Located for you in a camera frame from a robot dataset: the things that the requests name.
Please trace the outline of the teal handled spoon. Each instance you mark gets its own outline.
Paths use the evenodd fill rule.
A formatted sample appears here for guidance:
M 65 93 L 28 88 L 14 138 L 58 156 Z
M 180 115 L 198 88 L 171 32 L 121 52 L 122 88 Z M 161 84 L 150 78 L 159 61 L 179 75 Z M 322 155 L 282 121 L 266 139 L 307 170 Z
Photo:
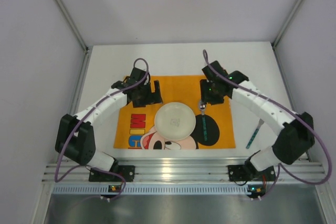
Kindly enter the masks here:
M 199 102 L 198 102 L 198 108 L 199 108 L 199 110 L 201 112 L 204 141 L 207 142 L 208 141 L 208 137 L 207 137 L 207 127 L 206 127 L 206 118 L 205 118 L 206 104 L 202 100 L 199 100 Z

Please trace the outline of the orange Mickey Mouse placemat cloth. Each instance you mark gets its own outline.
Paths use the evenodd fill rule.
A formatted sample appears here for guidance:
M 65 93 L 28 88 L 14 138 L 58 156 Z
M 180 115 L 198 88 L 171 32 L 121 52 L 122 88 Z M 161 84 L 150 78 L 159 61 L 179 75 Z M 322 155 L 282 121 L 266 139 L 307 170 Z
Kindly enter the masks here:
M 132 104 L 119 112 L 114 148 L 133 150 L 201 150 L 235 148 L 232 113 L 229 101 L 206 106 L 205 118 L 208 141 L 204 141 L 201 112 L 200 80 L 204 76 L 155 76 L 160 82 L 162 104 L 134 108 Z M 162 105 L 180 102 L 189 106 L 196 117 L 194 131 L 180 141 L 166 140 L 158 134 L 154 118 Z

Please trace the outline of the cream round plate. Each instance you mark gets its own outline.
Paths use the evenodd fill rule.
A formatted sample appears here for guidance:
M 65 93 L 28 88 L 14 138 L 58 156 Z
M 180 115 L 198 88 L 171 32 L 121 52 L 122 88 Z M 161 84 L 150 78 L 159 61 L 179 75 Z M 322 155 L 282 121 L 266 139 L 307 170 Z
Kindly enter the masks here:
M 171 102 L 159 108 L 154 118 L 154 126 L 158 134 L 166 140 L 180 141 L 194 131 L 196 117 L 186 104 Z

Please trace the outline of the teal handled fork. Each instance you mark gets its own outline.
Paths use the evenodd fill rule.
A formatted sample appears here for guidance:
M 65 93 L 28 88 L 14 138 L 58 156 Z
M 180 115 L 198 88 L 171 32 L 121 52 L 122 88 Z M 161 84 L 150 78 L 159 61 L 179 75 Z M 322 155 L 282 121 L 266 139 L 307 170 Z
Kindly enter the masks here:
M 258 134 L 258 132 L 259 132 L 259 130 L 260 130 L 260 128 L 262 127 L 263 124 L 264 124 L 264 121 L 263 121 L 262 119 L 260 119 L 260 120 L 258 121 L 258 125 L 257 125 L 257 127 L 255 128 L 255 130 L 254 130 L 254 132 L 253 132 L 251 138 L 249 139 L 249 141 L 248 141 L 248 143 L 247 143 L 247 145 L 246 145 L 246 149 L 249 149 L 249 148 L 251 147 L 251 145 L 252 145 L 252 143 L 253 143 L 255 137 L 257 136 L 257 134 Z

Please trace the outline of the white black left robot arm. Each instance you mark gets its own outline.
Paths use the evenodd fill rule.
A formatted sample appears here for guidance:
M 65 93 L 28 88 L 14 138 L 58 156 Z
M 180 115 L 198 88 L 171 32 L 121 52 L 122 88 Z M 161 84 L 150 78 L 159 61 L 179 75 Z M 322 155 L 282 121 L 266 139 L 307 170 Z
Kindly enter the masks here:
M 59 153 L 57 168 L 65 156 L 80 166 L 116 172 L 118 161 L 97 149 L 95 129 L 112 114 L 132 103 L 134 108 L 162 103 L 160 83 L 148 71 L 133 67 L 123 81 L 115 82 L 98 101 L 75 115 L 64 115 L 59 124 L 55 150 Z

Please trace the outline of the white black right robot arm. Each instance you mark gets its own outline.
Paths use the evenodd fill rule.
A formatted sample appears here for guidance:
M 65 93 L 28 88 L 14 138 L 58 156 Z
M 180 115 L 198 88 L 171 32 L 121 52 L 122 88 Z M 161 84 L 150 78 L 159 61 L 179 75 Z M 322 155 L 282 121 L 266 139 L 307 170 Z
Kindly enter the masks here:
M 227 73 L 218 61 L 204 67 L 202 72 L 205 75 L 200 81 L 203 103 L 217 105 L 228 97 L 260 118 L 277 137 L 273 145 L 257 151 L 245 161 L 243 168 L 248 176 L 256 177 L 281 163 L 291 165 L 314 146 L 313 118 L 309 113 L 297 114 L 275 105 L 246 75 L 240 71 Z

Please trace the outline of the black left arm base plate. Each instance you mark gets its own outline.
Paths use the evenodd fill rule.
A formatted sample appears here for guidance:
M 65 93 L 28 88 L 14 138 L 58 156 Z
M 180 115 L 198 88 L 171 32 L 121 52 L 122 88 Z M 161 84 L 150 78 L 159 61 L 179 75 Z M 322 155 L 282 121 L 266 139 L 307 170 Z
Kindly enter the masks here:
M 117 165 L 115 168 L 112 168 L 110 172 L 116 173 L 122 176 L 126 182 L 132 182 L 135 176 L 135 166 L 133 165 Z M 121 182 L 122 179 L 116 175 L 109 175 L 97 171 L 95 169 L 90 169 L 89 175 L 90 182 Z

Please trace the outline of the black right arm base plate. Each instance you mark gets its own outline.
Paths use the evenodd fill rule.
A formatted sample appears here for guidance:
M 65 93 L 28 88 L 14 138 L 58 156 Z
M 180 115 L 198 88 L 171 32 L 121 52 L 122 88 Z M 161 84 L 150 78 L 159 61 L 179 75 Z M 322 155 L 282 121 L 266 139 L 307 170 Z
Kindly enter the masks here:
M 274 167 L 256 172 L 256 174 L 248 173 L 243 165 L 228 165 L 229 181 L 238 185 L 245 185 L 248 182 L 273 182 L 276 178 Z

